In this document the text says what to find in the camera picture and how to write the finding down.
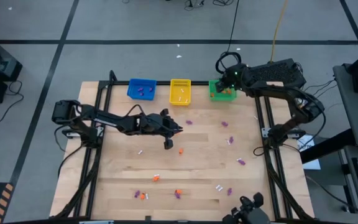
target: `wooden table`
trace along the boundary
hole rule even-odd
[[[79,100],[93,105],[97,86],[98,82],[84,82]],[[135,101],[126,92],[127,86],[113,86],[110,113],[124,115],[136,103],[147,114],[168,108],[170,116],[183,126],[184,131],[172,138],[172,149],[164,150],[162,137],[126,136],[108,127],[92,219],[144,220],[150,215],[152,220],[220,221],[233,207],[239,207],[240,196],[252,198],[260,192],[265,199],[262,210],[274,220],[264,157],[252,153],[254,148],[262,145],[259,123],[254,118],[257,112],[253,98],[238,92],[237,99],[231,103],[211,102],[208,86],[192,86],[190,106],[172,106],[169,86],[158,86],[153,101]],[[270,102],[276,123],[289,119],[286,101],[271,98]],[[192,120],[192,125],[186,124],[188,119]],[[229,126],[223,127],[222,121]],[[226,140],[230,136],[234,137],[234,142],[228,145]],[[69,140],[65,156],[79,144],[79,139]],[[296,147],[294,140],[288,140],[286,144]],[[179,148],[184,149],[182,155],[178,153]],[[77,190],[84,154],[83,149],[63,166],[51,215],[57,214]],[[281,155],[289,191],[305,212],[314,216],[299,153],[283,146]],[[237,158],[242,158],[246,165],[240,165]],[[158,182],[152,182],[155,174],[160,174]],[[218,184],[224,187],[222,192],[215,189]],[[227,196],[228,188],[232,188],[231,196]],[[183,191],[181,199],[175,198],[175,189]],[[137,190],[147,192],[149,199],[134,198]],[[277,192],[284,217],[278,188]],[[81,214],[85,214],[87,197],[88,193],[85,193]]]

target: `blue bin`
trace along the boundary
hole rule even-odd
[[[127,95],[136,100],[153,100],[156,86],[156,80],[132,78],[129,80]]]

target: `small plastic bin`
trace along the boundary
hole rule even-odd
[[[191,80],[172,79],[169,102],[172,105],[188,106],[191,102]]]
[[[129,80],[127,95],[136,100],[153,100],[156,86],[156,80],[132,78]]]
[[[237,98],[237,93],[234,88],[228,88],[218,93],[215,87],[215,83],[218,81],[219,80],[209,81],[209,99],[211,99],[211,101],[233,101]]]

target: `white paper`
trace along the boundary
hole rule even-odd
[[[308,142],[313,136],[311,135],[304,135],[302,138],[298,139],[298,149],[300,149],[306,142]],[[310,141],[305,147],[303,147],[300,151],[304,151],[310,147],[314,146],[314,140]],[[321,170],[320,162],[318,159],[307,162],[303,164],[303,169],[309,170]]]

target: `yellow cable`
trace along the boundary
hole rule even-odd
[[[277,22],[276,31],[274,32],[273,44],[272,44],[272,56],[270,56],[270,63],[273,62],[274,47],[275,47],[275,43],[276,43],[276,35],[277,35],[278,27],[280,26],[281,20],[283,19],[285,8],[287,7],[287,3],[288,3],[288,0],[285,0],[283,9],[281,10],[280,18],[278,19],[278,22]]]

